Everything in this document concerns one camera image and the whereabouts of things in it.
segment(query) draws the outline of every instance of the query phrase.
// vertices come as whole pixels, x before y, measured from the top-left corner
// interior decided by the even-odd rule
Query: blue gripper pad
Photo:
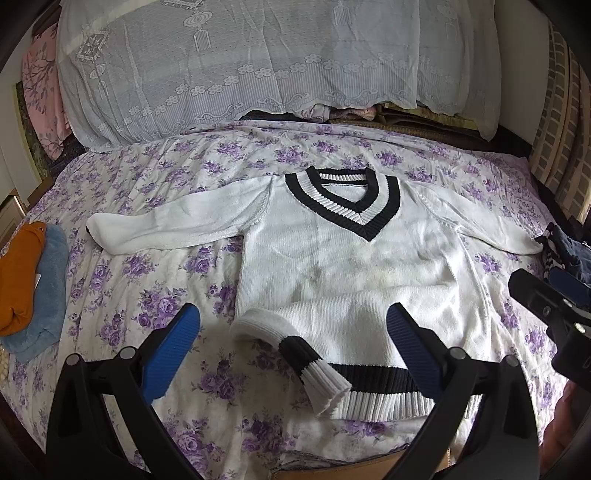
[[[438,402],[443,394],[442,357],[438,356],[446,350],[439,337],[419,327],[399,303],[390,305],[386,327],[419,391]]]
[[[560,267],[550,269],[548,282],[553,289],[572,301],[577,307],[591,307],[591,289]]]
[[[186,303],[166,327],[170,331],[144,365],[142,394],[148,404],[164,396],[183,358],[197,338],[200,327],[199,310],[190,303]]]

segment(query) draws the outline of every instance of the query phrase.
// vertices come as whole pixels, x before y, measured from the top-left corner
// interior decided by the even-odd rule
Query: v-neck collar
[[[370,168],[364,170],[335,170],[333,168],[323,168],[316,170],[314,167],[309,167],[306,170],[310,183],[316,190],[324,197],[341,205],[354,212],[361,213],[375,201],[378,197],[379,186],[375,171]],[[354,180],[359,176],[365,176],[364,180]],[[357,202],[351,202],[339,195],[336,195],[323,187],[323,183],[330,184],[344,184],[344,185],[360,185],[367,184],[367,191],[365,195]]]
[[[342,228],[373,240],[400,207],[400,188],[396,177],[364,170],[335,170],[314,167],[285,175],[285,183],[294,197],[313,212]],[[351,202],[329,192],[324,184],[365,185],[361,200]]]

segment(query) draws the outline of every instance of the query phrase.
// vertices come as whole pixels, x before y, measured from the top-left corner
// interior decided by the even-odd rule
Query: screw
[[[449,354],[456,360],[464,360],[466,358],[466,352],[458,346],[451,347],[449,349]]]
[[[126,346],[123,350],[121,350],[119,352],[119,356],[123,359],[123,360],[131,360],[133,357],[135,357],[135,353],[136,353],[136,349],[132,346]]]
[[[512,367],[519,366],[519,360],[517,360],[513,355],[507,355],[505,357],[505,362],[507,362]]]
[[[68,357],[66,358],[66,363],[68,365],[70,365],[71,367],[73,367],[74,365],[76,365],[78,363],[79,359],[80,359],[80,355],[78,355],[77,353],[73,353],[71,355],[68,355]]]

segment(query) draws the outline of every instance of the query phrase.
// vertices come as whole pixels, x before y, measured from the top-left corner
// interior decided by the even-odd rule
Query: floral bedsheet
[[[154,408],[181,451],[206,478],[266,478],[269,469],[310,455],[358,460],[409,442],[423,419],[389,423],[313,416],[297,378],[278,352],[228,335],[242,239],[194,248],[111,256],[85,230],[99,211],[138,214],[193,192],[260,175],[320,167],[361,168],[454,189],[511,218],[532,235],[551,220],[524,158],[462,151],[406,135],[349,126],[234,122],[70,163],[28,220],[59,223],[69,236],[66,321],[58,345],[20,364],[14,357],[0,390],[41,447],[61,365],[72,352],[87,361],[139,345],[190,301],[202,330],[165,397]],[[510,299],[517,268],[541,274],[537,257],[498,251],[466,239],[488,291],[496,327],[494,356],[517,355],[527,373],[540,430],[550,421],[565,380],[550,365],[554,345],[533,315]],[[143,465],[114,401],[108,409],[130,460]],[[469,421],[458,435],[465,439]]]

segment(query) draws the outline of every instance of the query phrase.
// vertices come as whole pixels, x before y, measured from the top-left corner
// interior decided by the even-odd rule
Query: wooden cabinet
[[[25,212],[15,195],[9,195],[0,206],[0,248],[10,240]]]

